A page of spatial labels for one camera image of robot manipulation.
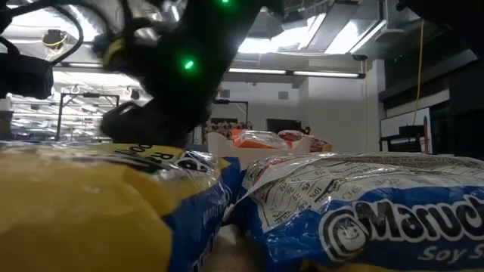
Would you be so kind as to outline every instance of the yellow bag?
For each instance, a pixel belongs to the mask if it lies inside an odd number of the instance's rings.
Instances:
[[[2,271],[199,269],[240,185],[236,159],[171,147],[0,147]]]

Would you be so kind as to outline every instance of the blue packaging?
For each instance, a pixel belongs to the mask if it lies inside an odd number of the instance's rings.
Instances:
[[[232,221],[267,271],[484,268],[484,163],[410,153],[253,163]]]

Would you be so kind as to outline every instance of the ceiling vent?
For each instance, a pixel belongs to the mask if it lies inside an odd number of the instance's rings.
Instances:
[[[289,91],[279,91],[279,100],[289,100]]]
[[[230,98],[230,90],[221,90],[220,98]]]

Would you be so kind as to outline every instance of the ceiling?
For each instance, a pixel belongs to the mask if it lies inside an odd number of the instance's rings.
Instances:
[[[110,23],[121,29],[123,19],[117,0],[89,1],[107,15]],[[361,73],[361,64],[351,54],[366,54],[370,59],[391,58],[418,46],[419,18],[410,11],[397,13],[397,1],[285,0],[286,14],[294,15],[299,12],[297,16],[301,20],[296,22],[287,22],[263,8],[241,45],[232,67]],[[27,0],[9,2],[12,5],[25,3]],[[130,5],[136,17],[176,23],[183,15],[186,0],[174,2],[173,5],[159,10],[140,0],[131,0]],[[150,99],[136,80],[124,75],[107,74],[99,69],[98,59],[91,53],[89,42],[103,32],[104,26],[94,14],[83,8],[66,8],[81,23],[86,43],[65,60],[69,65],[54,68],[55,85],[53,95],[48,100],[12,97],[15,110],[13,125],[14,130],[21,131],[19,133],[34,129],[53,135],[57,128],[61,93],[115,94],[124,102],[131,100],[133,89],[139,89],[139,103]],[[437,28],[431,24],[426,26],[427,40],[438,34]],[[69,33],[67,44],[61,50],[53,51],[42,44],[41,38],[48,29],[61,29]],[[72,23],[54,10],[45,9],[15,17],[3,36],[13,42],[23,54],[53,60],[76,43],[78,34]],[[151,40],[157,37],[150,29],[142,29],[137,36]],[[224,80],[284,82],[298,88],[304,78],[227,73]],[[111,103],[113,101],[109,102],[105,98],[76,97],[71,100],[64,109],[61,134],[65,138],[92,138],[93,135],[98,135],[96,128],[99,118],[113,107]],[[32,108],[31,104],[39,105],[40,108]],[[92,104],[95,105],[94,108],[86,109]]]

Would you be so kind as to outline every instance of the food package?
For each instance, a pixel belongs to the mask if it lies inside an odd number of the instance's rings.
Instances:
[[[240,193],[231,220],[267,271],[484,269],[484,163],[475,159],[275,156],[248,168]]]
[[[2,271],[200,271],[233,158],[151,145],[0,144]]]
[[[232,130],[234,145],[239,148],[264,148],[288,150],[290,146],[274,132]]]
[[[304,137],[311,138],[311,152],[330,152],[333,147],[326,141],[319,139],[315,136],[306,135],[301,131],[285,130],[278,133],[279,137],[286,141],[294,142],[301,141]]]

